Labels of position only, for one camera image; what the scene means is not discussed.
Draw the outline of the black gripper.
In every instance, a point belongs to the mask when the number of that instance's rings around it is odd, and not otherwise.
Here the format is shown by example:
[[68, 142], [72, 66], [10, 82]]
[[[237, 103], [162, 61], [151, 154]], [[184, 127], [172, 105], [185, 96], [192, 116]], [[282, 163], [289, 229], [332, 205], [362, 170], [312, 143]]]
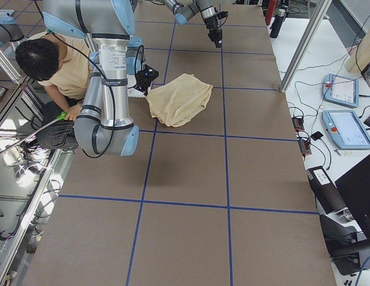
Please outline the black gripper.
[[156, 78], [158, 78], [158, 71], [145, 64], [144, 68], [135, 74], [135, 88], [143, 91], [143, 94], [147, 96], [148, 88]]
[[209, 30], [207, 35], [209, 39], [214, 42], [216, 48], [221, 48], [223, 44], [222, 24], [219, 23], [219, 20], [227, 17], [227, 11], [218, 12], [217, 10], [203, 10], [203, 22]]

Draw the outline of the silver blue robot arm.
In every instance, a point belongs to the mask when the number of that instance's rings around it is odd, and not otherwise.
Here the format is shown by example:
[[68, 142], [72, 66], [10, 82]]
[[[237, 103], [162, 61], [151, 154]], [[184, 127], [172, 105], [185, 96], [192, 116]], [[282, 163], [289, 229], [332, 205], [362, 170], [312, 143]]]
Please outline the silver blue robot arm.
[[127, 45], [135, 33], [130, 1], [44, 1], [47, 29], [97, 45], [89, 86], [74, 122], [79, 146], [92, 158], [104, 154], [131, 156], [139, 127], [129, 115]]
[[190, 1], [189, 4], [182, 4], [179, 1], [163, 0], [160, 1], [166, 6], [173, 15], [177, 24], [184, 25], [200, 13], [201, 18], [206, 26], [208, 37], [215, 44], [216, 48], [222, 47], [223, 31], [220, 23], [221, 20], [228, 18], [227, 11], [218, 11], [211, 1]]

